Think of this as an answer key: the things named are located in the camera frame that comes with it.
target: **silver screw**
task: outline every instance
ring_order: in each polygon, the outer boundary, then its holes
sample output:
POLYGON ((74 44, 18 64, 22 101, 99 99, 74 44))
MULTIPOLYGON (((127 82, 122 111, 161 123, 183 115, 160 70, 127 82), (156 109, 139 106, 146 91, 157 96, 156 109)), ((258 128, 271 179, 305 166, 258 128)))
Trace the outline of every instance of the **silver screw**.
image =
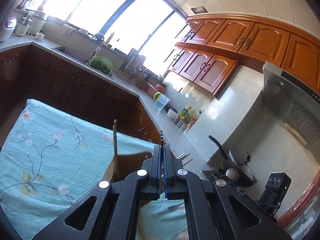
POLYGON ((142 177, 142 176, 147 175, 148 172, 147 172, 146 170, 138 170, 138 171, 137 171, 137 174, 142 177))
POLYGON ((107 187, 109 187, 109 185, 110 185, 110 183, 106 180, 100 181, 100 183, 99 183, 100 188, 107 188, 107 187))
POLYGON ((180 169, 177 171, 177 173, 180 175, 180 176, 185 176, 188 174, 188 171, 185 170, 185 169, 180 169))
POLYGON ((216 181, 216 184, 217 184, 217 186, 219 186, 219 187, 224 187, 225 185, 227 185, 226 181, 223 180, 223 179, 218 179, 218 180, 216 181))

